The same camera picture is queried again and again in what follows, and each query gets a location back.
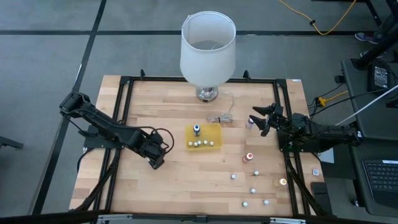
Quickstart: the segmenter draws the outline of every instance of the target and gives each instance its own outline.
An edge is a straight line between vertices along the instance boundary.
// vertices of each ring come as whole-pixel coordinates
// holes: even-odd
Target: keyboard
[[[363,161],[363,166],[373,200],[398,208],[398,161],[368,160]]]

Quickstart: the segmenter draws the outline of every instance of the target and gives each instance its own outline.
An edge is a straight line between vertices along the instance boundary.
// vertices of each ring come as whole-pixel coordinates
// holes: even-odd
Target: lamp base
[[[214,87],[197,87],[197,97],[202,102],[208,103],[213,101],[218,95],[217,86]]]

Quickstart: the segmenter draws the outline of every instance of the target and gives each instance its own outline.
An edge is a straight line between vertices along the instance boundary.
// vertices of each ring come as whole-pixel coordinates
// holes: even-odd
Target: shoe
[[[361,53],[359,54],[359,56],[363,57],[363,55],[366,55],[367,52],[368,52],[368,50],[365,51],[365,52],[361,52]],[[376,58],[377,58],[377,59],[383,58],[386,54],[387,54],[387,52],[383,52],[382,54],[380,54],[380,55],[377,56]]]
[[[379,39],[375,39],[373,38],[373,36],[366,35],[365,33],[356,33],[354,36],[355,39],[359,41],[368,41],[369,43],[372,44],[378,44],[380,42]]]

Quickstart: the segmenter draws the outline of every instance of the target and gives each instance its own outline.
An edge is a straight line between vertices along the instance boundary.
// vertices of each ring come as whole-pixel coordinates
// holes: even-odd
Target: black desk
[[[398,74],[398,63],[389,65],[391,70]],[[349,95],[366,93],[368,70],[358,70],[353,66],[351,60],[342,61],[341,67]],[[375,94],[368,94],[352,99],[354,111],[358,111],[377,97]],[[385,104],[390,101],[392,100],[382,98],[356,115],[356,121],[365,138],[398,141],[398,109],[386,108]]]
[[[389,64],[398,73],[398,64]],[[368,71],[354,68],[351,60],[341,62],[350,96],[366,93]],[[369,94],[352,99],[354,111],[361,109],[377,95]],[[354,173],[355,190],[360,206],[372,215],[398,217],[398,210],[373,201],[362,161],[370,159],[398,160],[398,109],[386,108],[391,100],[380,99],[356,116],[364,142],[349,149]]]

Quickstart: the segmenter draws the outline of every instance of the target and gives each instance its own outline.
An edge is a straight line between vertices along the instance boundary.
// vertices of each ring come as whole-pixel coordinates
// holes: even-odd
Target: desk
[[[96,107],[110,116],[120,78],[104,76],[99,90]],[[287,80],[287,86],[292,111],[308,114],[301,81]],[[258,115],[252,106],[267,106],[275,102],[272,85],[225,83],[219,86],[219,91],[215,101],[202,103],[195,96],[195,87],[187,82],[134,82],[127,125],[166,128],[174,135],[175,146],[157,170],[136,153],[122,150],[112,212],[292,215],[288,188],[272,185],[274,179],[286,177],[275,130],[271,129],[267,137],[260,137],[257,128],[245,128],[248,116]],[[234,121],[221,124],[223,147],[217,151],[188,152],[185,149],[185,125],[203,124],[207,116],[227,111],[232,98],[223,92],[234,96],[231,110]],[[284,105],[282,89],[279,92]],[[162,136],[165,142],[170,142],[167,134]],[[241,159],[247,152],[252,152],[254,159],[244,164]],[[93,190],[103,155],[104,149],[94,149],[81,161],[70,208],[79,206]],[[309,153],[300,155],[307,188],[310,189],[311,182],[323,182],[318,160]],[[312,175],[314,168],[320,171],[319,176]],[[259,171],[259,176],[253,176],[254,170]],[[237,176],[235,180],[230,178],[232,173]],[[250,188],[257,192],[250,194]],[[107,189],[105,186],[100,208],[104,207]],[[298,209],[303,213],[300,191],[296,188],[295,192]],[[270,202],[269,205],[263,204],[264,199]],[[242,206],[243,201],[249,204],[248,207]]]
[[[390,63],[389,65],[394,72],[398,73],[398,64]],[[351,60],[342,61],[341,66],[349,95],[366,93],[368,71],[354,68]],[[369,94],[352,99],[354,111],[359,110],[376,97],[376,95]],[[380,99],[362,113],[356,115],[358,126],[364,136],[364,142],[358,147],[351,147],[350,154],[356,176],[354,184],[360,206],[365,206],[366,210],[372,215],[398,217],[398,210],[373,201],[362,165],[363,160],[398,159],[398,151],[396,150],[398,143],[396,141],[398,140],[396,122],[398,121],[398,109],[386,108],[385,104],[389,101],[391,100]]]

